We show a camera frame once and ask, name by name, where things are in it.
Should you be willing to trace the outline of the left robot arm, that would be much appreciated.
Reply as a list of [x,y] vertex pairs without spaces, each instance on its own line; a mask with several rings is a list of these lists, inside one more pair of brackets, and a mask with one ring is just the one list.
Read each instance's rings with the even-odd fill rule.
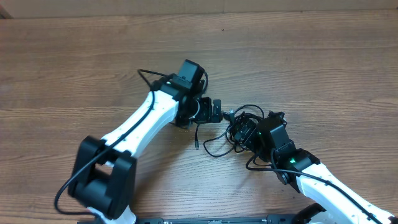
[[129,203],[138,158],[169,123],[187,129],[222,120],[221,101],[205,97],[207,88],[205,69],[185,60],[177,74],[161,74],[149,85],[143,104],[122,125],[100,139],[82,140],[65,187],[94,217],[93,223],[137,221]]

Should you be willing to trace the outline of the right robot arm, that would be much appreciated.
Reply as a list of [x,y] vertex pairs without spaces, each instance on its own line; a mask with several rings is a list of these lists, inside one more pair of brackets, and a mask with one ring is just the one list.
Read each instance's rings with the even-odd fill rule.
[[268,165],[261,172],[275,172],[284,185],[315,203],[298,213],[294,223],[397,223],[382,210],[339,181],[319,158],[295,147],[286,131],[283,112],[268,116],[243,113],[231,117],[231,138]]

